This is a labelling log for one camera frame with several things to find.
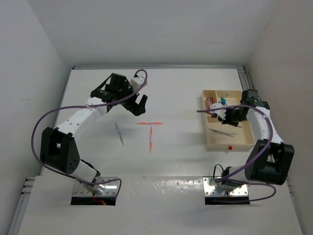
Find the teal capped white marker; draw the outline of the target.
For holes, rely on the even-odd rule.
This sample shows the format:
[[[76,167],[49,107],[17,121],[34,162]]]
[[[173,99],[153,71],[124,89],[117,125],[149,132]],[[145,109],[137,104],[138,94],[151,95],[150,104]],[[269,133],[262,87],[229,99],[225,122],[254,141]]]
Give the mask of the teal capped white marker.
[[[221,97],[221,104],[225,105],[226,103],[227,103],[227,101],[224,98]]]

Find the orange highlighter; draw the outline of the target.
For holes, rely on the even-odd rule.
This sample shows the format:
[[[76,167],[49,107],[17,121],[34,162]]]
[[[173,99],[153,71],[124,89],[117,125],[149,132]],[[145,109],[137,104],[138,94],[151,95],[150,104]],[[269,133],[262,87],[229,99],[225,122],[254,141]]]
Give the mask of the orange highlighter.
[[[149,152],[152,153],[153,149],[153,127],[150,126],[150,136],[149,136]]]

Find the orange highlighter pen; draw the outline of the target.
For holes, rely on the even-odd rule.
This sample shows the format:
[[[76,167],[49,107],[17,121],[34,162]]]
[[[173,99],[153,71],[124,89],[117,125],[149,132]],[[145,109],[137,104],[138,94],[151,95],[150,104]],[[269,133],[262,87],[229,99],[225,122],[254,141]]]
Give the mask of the orange highlighter pen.
[[[141,122],[137,122],[136,124],[137,125],[162,125],[164,123],[163,122],[158,122],[158,121],[155,121],[155,122],[141,121]]]

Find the pink eraser roll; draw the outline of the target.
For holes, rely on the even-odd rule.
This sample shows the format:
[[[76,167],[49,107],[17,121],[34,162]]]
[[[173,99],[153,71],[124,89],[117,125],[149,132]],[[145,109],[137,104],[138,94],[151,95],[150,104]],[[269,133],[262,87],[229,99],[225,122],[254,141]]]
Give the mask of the pink eraser roll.
[[[214,103],[213,98],[208,97],[206,98],[206,105],[207,105],[207,109],[210,109],[211,105]]]

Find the clear green pen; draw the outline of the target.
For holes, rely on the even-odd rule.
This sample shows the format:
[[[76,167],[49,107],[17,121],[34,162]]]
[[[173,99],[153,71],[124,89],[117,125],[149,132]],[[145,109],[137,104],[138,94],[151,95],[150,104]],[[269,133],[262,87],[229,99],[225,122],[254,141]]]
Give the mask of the clear green pen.
[[[115,123],[115,127],[116,127],[116,130],[117,130],[118,137],[119,137],[119,139],[121,141],[121,144],[124,146],[124,141],[123,141],[123,138],[122,138],[122,135],[121,135],[121,131],[120,131],[117,123]]]

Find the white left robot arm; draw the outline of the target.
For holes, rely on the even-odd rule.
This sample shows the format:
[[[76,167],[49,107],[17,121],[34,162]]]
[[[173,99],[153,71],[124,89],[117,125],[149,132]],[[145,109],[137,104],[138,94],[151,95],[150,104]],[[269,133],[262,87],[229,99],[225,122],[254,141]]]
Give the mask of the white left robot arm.
[[[116,105],[123,106],[134,116],[144,114],[148,97],[143,95],[139,103],[136,99],[139,91],[147,85],[147,80],[147,76],[139,76],[138,72],[131,80],[112,73],[91,91],[84,105],[76,106],[77,111],[71,117],[54,128],[45,128],[39,158],[43,167],[86,185],[100,184],[100,172],[81,159],[77,141],[93,123]]]

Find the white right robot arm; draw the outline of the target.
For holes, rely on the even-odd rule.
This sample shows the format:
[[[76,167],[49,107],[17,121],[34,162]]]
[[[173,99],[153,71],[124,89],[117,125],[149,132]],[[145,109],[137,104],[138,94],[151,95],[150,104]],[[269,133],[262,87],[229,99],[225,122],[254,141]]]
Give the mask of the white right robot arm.
[[[282,185],[285,182],[294,147],[284,143],[277,134],[270,118],[269,105],[258,99],[256,90],[243,91],[240,106],[226,109],[224,118],[218,120],[234,127],[241,121],[248,121],[256,141],[244,166],[228,166],[223,170],[221,185],[239,188],[254,182],[270,185]]]

